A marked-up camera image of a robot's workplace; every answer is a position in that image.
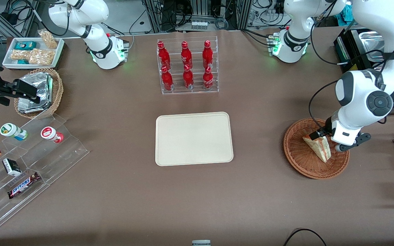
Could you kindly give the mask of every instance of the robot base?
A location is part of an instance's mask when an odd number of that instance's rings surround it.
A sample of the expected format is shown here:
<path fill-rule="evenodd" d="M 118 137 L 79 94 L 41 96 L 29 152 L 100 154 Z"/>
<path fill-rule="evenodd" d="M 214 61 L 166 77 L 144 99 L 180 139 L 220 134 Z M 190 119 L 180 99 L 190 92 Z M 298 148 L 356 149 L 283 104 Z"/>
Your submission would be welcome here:
<path fill-rule="evenodd" d="M 122 39 L 116 37 L 109 37 L 112 41 L 112 49 L 102 59 L 95 57 L 92 52 L 92 58 L 100 68 L 112 69 L 119 65 L 121 62 L 127 62 L 129 44 L 124 44 Z"/>
<path fill-rule="evenodd" d="M 268 53 L 270 56 L 278 57 L 285 63 L 295 63 L 299 61 L 300 58 L 305 54 L 308 44 L 305 44 L 303 51 L 292 51 L 284 41 L 284 34 L 286 32 L 287 30 L 281 30 L 280 32 L 275 32 L 273 36 L 267 38 L 267 44 L 272 45 L 272 47 L 268 48 Z"/>

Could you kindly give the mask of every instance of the beige tray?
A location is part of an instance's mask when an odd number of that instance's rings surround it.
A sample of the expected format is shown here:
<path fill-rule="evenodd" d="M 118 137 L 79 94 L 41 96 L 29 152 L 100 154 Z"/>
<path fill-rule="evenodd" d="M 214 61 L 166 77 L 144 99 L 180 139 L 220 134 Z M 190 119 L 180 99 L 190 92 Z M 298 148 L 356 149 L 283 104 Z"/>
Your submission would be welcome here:
<path fill-rule="evenodd" d="M 159 166 L 230 162 L 233 147 L 229 115 L 211 112 L 159 116 L 155 159 Z"/>

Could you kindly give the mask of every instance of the bottle cap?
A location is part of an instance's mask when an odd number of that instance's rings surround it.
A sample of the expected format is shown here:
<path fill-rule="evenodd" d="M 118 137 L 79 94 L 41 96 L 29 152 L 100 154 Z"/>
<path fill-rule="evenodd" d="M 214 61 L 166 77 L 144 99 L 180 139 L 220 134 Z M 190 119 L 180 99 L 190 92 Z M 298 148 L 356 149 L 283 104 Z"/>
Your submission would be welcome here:
<path fill-rule="evenodd" d="M 56 129 L 47 126 L 42 129 L 40 135 L 47 140 L 53 139 L 56 136 Z"/>
<path fill-rule="evenodd" d="M 17 126 L 12 123 L 6 123 L 1 126 L 0 133 L 5 137 L 10 137 L 17 131 Z"/>

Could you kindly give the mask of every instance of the small bottle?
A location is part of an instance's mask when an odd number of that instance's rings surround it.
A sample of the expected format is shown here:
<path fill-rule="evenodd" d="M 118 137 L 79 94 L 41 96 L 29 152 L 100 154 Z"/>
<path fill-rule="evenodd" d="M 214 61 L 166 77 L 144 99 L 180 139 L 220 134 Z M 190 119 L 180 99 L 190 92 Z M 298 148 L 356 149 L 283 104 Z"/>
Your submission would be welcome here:
<path fill-rule="evenodd" d="M 169 58 L 169 53 L 165 48 L 164 42 L 158 42 L 159 48 L 159 58 L 161 59 L 162 66 L 166 66 L 168 70 L 171 69 L 171 59 Z"/>
<path fill-rule="evenodd" d="M 203 49 L 203 68 L 212 67 L 212 55 L 213 51 L 211 49 L 211 41 L 205 41 L 205 48 Z"/>
<path fill-rule="evenodd" d="M 214 76 L 211 73 L 211 67 L 206 67 L 203 75 L 203 89 L 209 91 L 212 89 Z"/>
<path fill-rule="evenodd" d="M 189 65 L 189 68 L 193 68 L 193 58 L 191 56 L 191 51 L 188 48 L 188 42 L 182 42 L 182 53 L 180 53 L 182 57 L 183 66 Z"/>
<path fill-rule="evenodd" d="M 61 134 L 60 132 L 56 131 L 56 129 L 47 126 L 45 128 L 42 129 L 42 131 L 40 132 L 40 135 L 50 141 L 53 141 L 54 143 L 60 143 L 61 141 L 63 141 L 64 136 L 63 134 Z"/>
<path fill-rule="evenodd" d="M 25 140 L 28 137 L 27 131 L 12 123 L 5 123 L 1 126 L 0 133 L 5 137 L 12 137 L 19 141 Z"/>
<path fill-rule="evenodd" d="M 172 76 L 171 73 L 169 73 L 168 69 L 166 66 L 162 66 L 161 68 L 162 71 L 162 83 L 164 84 L 164 88 L 167 91 L 172 91 L 174 90 L 174 84 L 172 82 Z"/>
<path fill-rule="evenodd" d="M 183 72 L 183 81 L 185 81 L 185 87 L 188 90 L 192 90 L 194 88 L 193 72 L 191 72 L 189 65 L 185 65 L 185 67 L 183 67 L 183 69 L 185 70 Z"/>

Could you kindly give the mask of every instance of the snickers bar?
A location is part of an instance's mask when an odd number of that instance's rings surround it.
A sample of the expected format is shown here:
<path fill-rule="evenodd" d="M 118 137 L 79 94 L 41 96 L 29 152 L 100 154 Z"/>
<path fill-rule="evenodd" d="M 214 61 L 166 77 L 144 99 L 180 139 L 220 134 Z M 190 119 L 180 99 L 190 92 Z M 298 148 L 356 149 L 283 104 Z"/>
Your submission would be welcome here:
<path fill-rule="evenodd" d="M 18 186 L 16 186 L 13 190 L 7 192 L 8 198 L 12 199 L 13 197 L 17 196 L 19 193 L 23 192 L 26 190 L 30 185 L 32 185 L 36 180 L 39 180 L 40 176 L 37 173 L 34 173 L 28 179 L 20 183 Z"/>
<path fill-rule="evenodd" d="M 3 164 L 8 175 L 12 175 L 16 177 L 22 173 L 17 163 L 11 159 L 5 158 L 3 160 Z"/>

